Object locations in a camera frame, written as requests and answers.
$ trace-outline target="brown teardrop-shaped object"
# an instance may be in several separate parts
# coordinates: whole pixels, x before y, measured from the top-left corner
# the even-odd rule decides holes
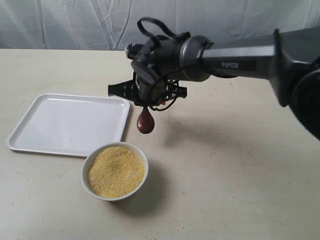
[[[147,106],[144,106],[138,119],[136,120],[136,127],[142,134],[149,134],[155,128],[155,120],[148,110]]]

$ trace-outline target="beige table surface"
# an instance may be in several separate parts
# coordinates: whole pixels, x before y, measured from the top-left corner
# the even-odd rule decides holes
[[[266,80],[181,82],[188,97],[125,140],[150,171],[131,199],[91,197],[83,158],[16,153],[6,140],[43,93],[107,96],[131,79],[123,52],[0,50],[0,239],[320,239],[320,142]]]

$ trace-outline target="white backdrop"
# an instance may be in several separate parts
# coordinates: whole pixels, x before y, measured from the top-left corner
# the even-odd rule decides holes
[[[220,42],[319,26],[320,0],[0,0],[0,48],[123,50],[141,17]]]

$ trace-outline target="bowl rim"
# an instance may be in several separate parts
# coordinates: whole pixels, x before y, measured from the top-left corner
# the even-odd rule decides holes
[[[130,146],[131,148],[134,148],[136,149],[138,152],[141,153],[141,155],[143,156],[144,160],[145,160],[145,166],[144,166],[144,174],[143,174],[143,178],[140,182],[140,184],[130,193],[124,195],[124,196],[120,196],[120,197],[115,197],[115,198],[107,198],[107,197],[102,197],[102,196],[99,196],[97,195],[91,188],[90,186],[88,186],[85,182],[85,178],[88,177],[88,176],[85,176],[85,167],[87,166],[88,162],[89,161],[93,161],[94,160],[94,157],[100,153],[102,150],[104,149],[107,149],[107,148],[110,148],[110,147],[127,147],[127,146]],[[147,179],[147,176],[148,176],[148,172],[149,172],[149,163],[148,163],[148,159],[146,157],[146,155],[141,151],[140,148],[138,148],[137,146],[133,145],[132,143],[129,143],[129,142],[125,142],[125,141],[117,141],[117,142],[112,142],[112,143],[109,143],[109,144],[105,144],[101,147],[99,147],[98,149],[94,150],[92,153],[90,153],[85,161],[83,162],[83,165],[82,165],[82,168],[81,168],[81,182],[82,182],[82,185],[84,187],[84,189],[91,195],[93,196],[94,198],[96,199],[99,199],[99,200],[102,200],[102,201],[109,201],[109,202],[116,202],[116,201],[120,201],[120,200],[123,200],[123,199],[126,199],[128,197],[130,197],[131,195],[135,194],[140,188],[141,186],[145,183],[146,179]]]

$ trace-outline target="white tray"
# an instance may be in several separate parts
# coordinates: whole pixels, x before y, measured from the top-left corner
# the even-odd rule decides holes
[[[121,98],[63,94],[38,96],[7,146],[15,151],[86,157],[121,141],[130,103]]]

